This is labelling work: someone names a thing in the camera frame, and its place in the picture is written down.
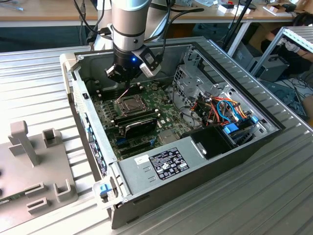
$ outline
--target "blue latch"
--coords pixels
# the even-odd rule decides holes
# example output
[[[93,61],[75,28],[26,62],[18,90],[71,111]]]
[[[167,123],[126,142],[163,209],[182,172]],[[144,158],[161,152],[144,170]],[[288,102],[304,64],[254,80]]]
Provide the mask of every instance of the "blue latch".
[[[259,120],[256,116],[252,116],[251,120],[254,122],[254,123],[257,123]]]
[[[112,190],[110,184],[102,184],[100,185],[100,197],[105,196],[108,192]]]
[[[237,131],[238,127],[234,123],[231,123],[229,125],[224,126],[224,130],[226,131],[227,134],[230,134],[234,131]]]

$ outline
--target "black cable on desk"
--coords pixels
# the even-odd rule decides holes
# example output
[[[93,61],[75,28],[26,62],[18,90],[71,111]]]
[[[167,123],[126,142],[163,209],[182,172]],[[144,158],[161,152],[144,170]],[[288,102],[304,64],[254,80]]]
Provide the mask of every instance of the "black cable on desk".
[[[171,26],[171,24],[173,23],[174,20],[176,20],[178,17],[185,15],[187,13],[192,13],[192,12],[202,12],[204,11],[203,8],[199,8],[199,9],[192,9],[192,10],[187,10],[187,11],[183,11],[180,12],[179,14],[175,15],[171,21],[168,23],[168,25],[166,26],[166,29],[164,31],[164,40],[163,40],[163,48],[162,48],[162,53],[161,53],[161,58],[163,58],[164,52],[165,52],[165,45],[166,45],[166,36],[167,36],[167,32],[169,27]]]

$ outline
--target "warning label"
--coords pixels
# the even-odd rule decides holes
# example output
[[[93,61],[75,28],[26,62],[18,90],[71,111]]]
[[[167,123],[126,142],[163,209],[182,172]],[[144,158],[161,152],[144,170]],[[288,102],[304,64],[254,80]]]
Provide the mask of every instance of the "warning label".
[[[149,160],[161,180],[165,180],[173,175],[181,173],[186,169],[189,169],[189,166],[177,148],[172,148],[149,157]]]

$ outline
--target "metal rack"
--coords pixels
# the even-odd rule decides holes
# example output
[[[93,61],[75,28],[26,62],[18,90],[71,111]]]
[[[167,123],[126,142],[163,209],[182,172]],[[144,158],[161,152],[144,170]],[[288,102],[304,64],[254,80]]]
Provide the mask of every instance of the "metal rack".
[[[301,27],[282,27],[274,40],[271,42],[267,50],[264,52],[263,56],[256,64],[251,74],[255,76],[257,71],[260,69],[267,57],[272,53],[279,40],[287,36],[300,46],[304,47],[309,52],[313,53],[313,27],[301,26]]]

